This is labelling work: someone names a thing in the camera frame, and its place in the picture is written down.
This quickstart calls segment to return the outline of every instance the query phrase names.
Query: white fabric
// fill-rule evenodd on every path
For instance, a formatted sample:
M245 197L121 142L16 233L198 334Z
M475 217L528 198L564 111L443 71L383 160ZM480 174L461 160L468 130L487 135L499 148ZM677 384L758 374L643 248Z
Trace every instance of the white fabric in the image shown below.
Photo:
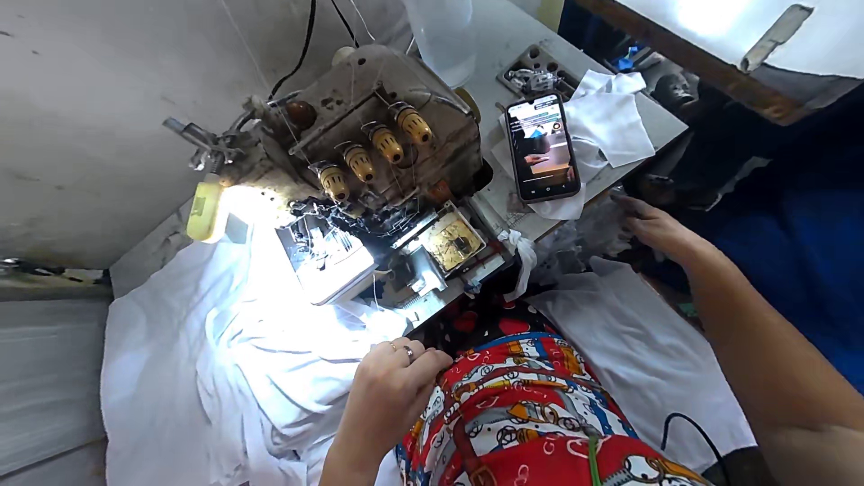
M590 69L582 76L573 98L581 98L595 93L634 94L645 89L642 74L603 74Z
M537 266L537 254L534 252L534 241L528 240L515 229L504 230L498 235L499 241L506 241L511 246L515 246L522 260L522 266L519 267L519 277L516 281L516 288L509 293L504 294L504 300L511 302L521 297L528 289L528 277L531 275L531 270Z
M590 70L585 73L573 97L564 103L581 189L570 197L529 204L535 213L550 220L578 220L585 206L586 184L607 164L620 167L656 153L636 108L635 93L643 89L645 80L639 73L611 75ZM506 133L503 113L499 123ZM507 138L492 147L492 155L514 177Z
M570 136L597 144L613 167L653 156L654 145L636 108L635 94L643 89L645 80L639 73L587 71L564 104Z
M306 302L270 228L193 243L111 304L109 484L317 483L359 360L406 329L389 310Z
M526 299L588 359L639 438L659 450L672 412L695 420L720 454L756 445L705 338L629 265L590 259L593 273L565 275L558 290ZM666 456L702 471L715 457L682 419L670 425Z

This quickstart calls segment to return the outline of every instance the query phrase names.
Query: phone case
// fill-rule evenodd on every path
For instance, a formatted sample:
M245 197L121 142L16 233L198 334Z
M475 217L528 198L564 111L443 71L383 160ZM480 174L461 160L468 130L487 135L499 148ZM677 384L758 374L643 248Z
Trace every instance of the phone case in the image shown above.
M504 117L505 117L505 120L507 122L507 130L506 130L507 131L507 142L508 142L508 145L510 145L510 163L513 166L513 174L514 175L518 174L518 168L516 165L516 154L513 153L513 134L510 131L510 108L511 108L511 106L521 105L523 103L530 103L531 101L534 101L535 99L542 98L544 96L549 96L551 94L554 94L558 98L558 105L561 107L561 121L562 121L563 128L564 128L564 134L567 135L567 139L570 140L570 132L567 128L567 115L564 113L564 105L563 105L563 100L561 98L561 94L559 94L559 93L540 93L540 94L534 95L530 98L521 99L515 103L510 104L505 109ZM570 160L571 161L575 160L575 158L573 156L573 147L571 147L570 144L567 144L567 150L569 150L569 152L570 152ZM574 191L570 191L570 192L563 193L563 194L551 195L548 197L538 197L538 198L533 198L533 199L525 199L522 196L521 184L519 184L519 181L516 181L516 194L519 196L519 200L526 203L526 204L531 204L533 202L553 201L555 199L563 199L565 197L577 195L577 194L579 194L579 191L581 190L582 184L581 184L581 178L579 177L579 168L575 166L575 163L574 163L574 170L575 170L575 175L576 175L576 179L575 179L576 190L574 190Z

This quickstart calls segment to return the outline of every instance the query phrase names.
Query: green string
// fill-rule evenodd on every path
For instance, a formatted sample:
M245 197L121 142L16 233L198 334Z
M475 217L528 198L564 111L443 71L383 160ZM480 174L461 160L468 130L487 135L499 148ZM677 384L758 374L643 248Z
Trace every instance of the green string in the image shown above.
M588 436L588 463L591 465L591 485L600 486L600 470L597 469L597 436Z

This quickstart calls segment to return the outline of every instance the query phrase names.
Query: plastic bottle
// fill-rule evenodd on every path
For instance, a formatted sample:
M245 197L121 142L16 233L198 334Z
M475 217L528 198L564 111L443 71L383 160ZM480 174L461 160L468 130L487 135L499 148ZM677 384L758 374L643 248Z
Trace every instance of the plastic bottle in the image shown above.
M471 0L402 0L423 61L450 87L461 86L477 58Z

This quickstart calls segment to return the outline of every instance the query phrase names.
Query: red patterned clothing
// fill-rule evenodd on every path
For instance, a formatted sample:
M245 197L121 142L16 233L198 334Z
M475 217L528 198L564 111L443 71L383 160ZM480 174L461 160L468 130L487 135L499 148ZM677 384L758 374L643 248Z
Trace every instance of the red patterned clothing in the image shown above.
M496 320L501 331L520 327ZM397 446L406 483L708 484L638 440L572 346L524 325L531 330L468 349L439 377Z

